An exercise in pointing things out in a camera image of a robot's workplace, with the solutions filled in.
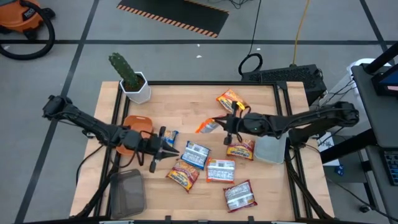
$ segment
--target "table leg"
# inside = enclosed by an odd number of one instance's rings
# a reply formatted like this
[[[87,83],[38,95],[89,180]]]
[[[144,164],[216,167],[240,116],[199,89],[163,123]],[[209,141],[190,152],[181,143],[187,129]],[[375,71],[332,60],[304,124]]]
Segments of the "table leg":
[[[362,132],[348,140],[345,140],[329,149],[321,152],[322,164],[341,158],[352,152],[364,149],[366,146],[377,144],[372,129]]]

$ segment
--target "black hose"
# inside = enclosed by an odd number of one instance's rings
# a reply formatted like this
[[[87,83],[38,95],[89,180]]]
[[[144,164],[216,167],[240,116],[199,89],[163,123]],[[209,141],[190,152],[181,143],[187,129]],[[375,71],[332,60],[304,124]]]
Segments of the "black hose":
[[[43,57],[54,46],[54,42],[55,42],[54,26],[52,25],[50,19],[47,17],[47,15],[44,13],[44,11],[39,6],[37,6],[34,3],[31,3],[29,1],[25,1],[25,0],[21,0],[20,5],[23,7],[32,8],[34,11],[36,11],[39,14],[39,16],[43,19],[44,24],[47,26],[47,29],[49,30],[49,41],[47,41],[46,45],[38,52],[31,53],[31,54],[25,54],[25,55],[13,54],[13,53],[10,53],[10,52],[4,50],[3,47],[1,47],[1,42],[0,42],[0,54],[6,56],[7,58],[11,58],[11,59],[15,59],[15,60],[32,60],[32,59],[36,59],[39,57]]]

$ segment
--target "potted cactus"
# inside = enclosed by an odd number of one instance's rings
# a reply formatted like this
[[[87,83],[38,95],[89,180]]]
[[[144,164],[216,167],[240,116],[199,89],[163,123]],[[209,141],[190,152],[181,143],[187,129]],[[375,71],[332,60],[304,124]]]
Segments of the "potted cactus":
[[[134,72],[119,53],[110,55],[109,61],[122,78],[119,84],[126,96],[138,104],[147,102],[150,99],[150,86],[144,74]]]

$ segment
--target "yellow cable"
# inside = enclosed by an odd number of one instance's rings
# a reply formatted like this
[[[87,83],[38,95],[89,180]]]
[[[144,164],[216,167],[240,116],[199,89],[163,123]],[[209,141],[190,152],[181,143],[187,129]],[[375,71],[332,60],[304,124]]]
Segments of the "yellow cable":
[[[303,26],[304,18],[305,18],[305,15],[307,14],[307,9],[308,9],[308,6],[310,5],[310,1],[311,0],[307,0],[307,3],[305,5],[304,13],[303,13],[303,16],[301,17],[300,25],[298,27],[296,40],[294,42],[294,54],[293,54],[293,64],[294,65],[295,65],[295,62],[296,62],[297,42],[299,41],[301,27]]]

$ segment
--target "snack bag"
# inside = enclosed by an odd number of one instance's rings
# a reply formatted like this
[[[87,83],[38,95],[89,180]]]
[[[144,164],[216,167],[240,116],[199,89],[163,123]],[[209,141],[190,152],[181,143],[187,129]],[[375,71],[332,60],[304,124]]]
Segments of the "snack bag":
[[[216,99],[219,101],[225,109],[227,109],[230,113],[232,113],[232,101],[237,101],[237,105],[241,110],[244,110],[248,105],[240,96],[238,96],[233,90],[229,89],[221,96]]]
[[[205,168],[209,153],[210,149],[188,141],[187,146],[185,147],[185,152],[182,154],[181,159],[188,164],[203,170]]]
[[[207,163],[207,182],[220,181],[224,183],[234,183],[235,161],[211,159]]]
[[[189,192],[197,181],[198,176],[199,171],[197,171],[193,166],[184,161],[178,161],[166,177],[173,179]]]
[[[175,138],[177,137],[178,131],[168,131],[166,130],[163,136],[163,139],[169,146],[174,146]]]
[[[213,118],[209,118],[205,122],[202,122],[202,124],[200,124],[199,128],[195,131],[195,133],[203,133],[203,134],[210,133],[218,126],[219,124],[216,121],[214,121]]]
[[[234,187],[223,189],[228,206],[228,212],[235,212],[242,208],[249,208],[257,205],[250,185],[250,180]]]
[[[242,143],[230,144],[226,149],[227,156],[238,156],[253,161],[254,141],[243,139]]]

